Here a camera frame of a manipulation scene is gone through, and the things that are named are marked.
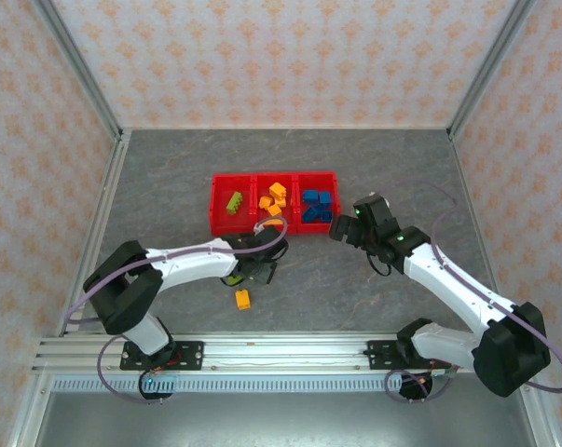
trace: green lego brick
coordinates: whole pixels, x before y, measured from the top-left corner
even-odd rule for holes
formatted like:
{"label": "green lego brick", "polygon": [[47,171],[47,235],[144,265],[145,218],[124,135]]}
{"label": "green lego brick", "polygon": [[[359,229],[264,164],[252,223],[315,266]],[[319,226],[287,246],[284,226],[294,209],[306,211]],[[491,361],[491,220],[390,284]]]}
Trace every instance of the green lego brick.
{"label": "green lego brick", "polygon": [[226,205],[226,212],[228,212],[231,216],[237,212],[240,208],[241,202],[243,201],[243,196],[241,193],[235,191],[233,193],[233,197],[228,201]]}

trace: enclosure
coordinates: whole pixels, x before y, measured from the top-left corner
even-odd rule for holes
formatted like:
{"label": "enclosure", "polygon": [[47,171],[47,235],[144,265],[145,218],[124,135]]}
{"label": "enclosure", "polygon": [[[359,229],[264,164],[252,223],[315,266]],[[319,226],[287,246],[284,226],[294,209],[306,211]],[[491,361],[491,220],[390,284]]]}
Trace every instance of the enclosure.
{"label": "enclosure", "polygon": [[[321,223],[297,234],[320,172],[334,214],[380,193],[427,233],[448,199],[408,182],[445,188],[442,250],[536,305],[562,349],[562,0],[1,1],[0,445],[562,446],[562,395],[502,399],[462,371],[436,402],[386,396],[370,340],[466,327]],[[224,186],[252,200],[236,221],[211,220],[216,174],[243,176]],[[107,394],[110,337],[63,323],[85,279],[127,240],[260,220],[273,182],[294,231],[270,284],[246,281],[245,311],[218,278],[160,293],[151,312],[205,344],[201,372],[162,407]],[[103,371],[133,391],[122,346]],[[554,357],[536,381],[562,383]]]}

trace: red tray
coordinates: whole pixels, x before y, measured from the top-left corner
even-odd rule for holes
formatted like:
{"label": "red tray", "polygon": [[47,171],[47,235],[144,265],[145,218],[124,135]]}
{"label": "red tray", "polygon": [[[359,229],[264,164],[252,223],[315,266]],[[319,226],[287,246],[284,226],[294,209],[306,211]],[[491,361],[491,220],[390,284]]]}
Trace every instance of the red tray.
{"label": "red tray", "polygon": [[[306,189],[328,191],[332,197],[330,211],[333,216],[340,214],[340,199],[336,174],[332,171],[319,172],[258,172],[253,174],[214,174],[210,198],[210,228],[213,236],[228,233],[243,233],[254,230],[254,225],[269,214],[258,208],[261,196],[270,196],[268,188],[279,182],[287,188],[287,207],[282,217],[289,224],[290,235],[326,234],[329,223],[304,223],[301,216],[309,205],[303,202],[302,193]],[[237,213],[226,212],[226,204],[235,191],[243,195],[243,202]]]}

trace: blue lego brick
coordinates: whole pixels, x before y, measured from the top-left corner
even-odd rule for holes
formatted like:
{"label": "blue lego brick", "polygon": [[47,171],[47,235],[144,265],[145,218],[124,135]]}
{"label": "blue lego brick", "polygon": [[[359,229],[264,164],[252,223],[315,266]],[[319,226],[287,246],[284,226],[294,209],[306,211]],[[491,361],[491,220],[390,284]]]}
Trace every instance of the blue lego brick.
{"label": "blue lego brick", "polygon": [[333,221],[333,212],[332,211],[322,211],[322,222],[324,224],[329,224]]}
{"label": "blue lego brick", "polygon": [[310,205],[315,205],[318,203],[318,190],[307,189],[303,192],[303,201],[309,203]]}
{"label": "blue lego brick", "polygon": [[301,216],[301,220],[306,224],[311,224],[319,217],[320,212],[316,209],[316,207],[309,207],[308,210],[303,213],[303,216]]}
{"label": "blue lego brick", "polygon": [[330,193],[320,193],[320,204],[324,205],[325,210],[330,208],[331,203],[332,199],[330,198]]}

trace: gray marble surface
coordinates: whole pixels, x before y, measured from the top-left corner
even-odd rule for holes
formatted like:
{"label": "gray marble surface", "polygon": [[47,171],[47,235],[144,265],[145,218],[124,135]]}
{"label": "gray marble surface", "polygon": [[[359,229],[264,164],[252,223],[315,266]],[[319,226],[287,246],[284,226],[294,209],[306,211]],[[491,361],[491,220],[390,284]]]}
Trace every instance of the gray marble surface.
{"label": "gray marble surface", "polygon": [[[410,178],[455,194],[459,211],[438,239],[461,267],[488,283],[450,143],[443,130],[135,130],[131,134],[101,259],[138,239],[145,248],[210,240],[212,175],[219,172],[335,170],[343,212],[371,191]],[[450,204],[424,186],[386,194],[401,226],[430,232]],[[234,289],[217,278],[161,293],[152,312],[172,332],[385,331],[420,317],[463,329],[462,321],[414,281],[382,278],[362,251],[327,236],[289,237],[290,249],[268,286],[244,282],[252,308],[239,311]]]}

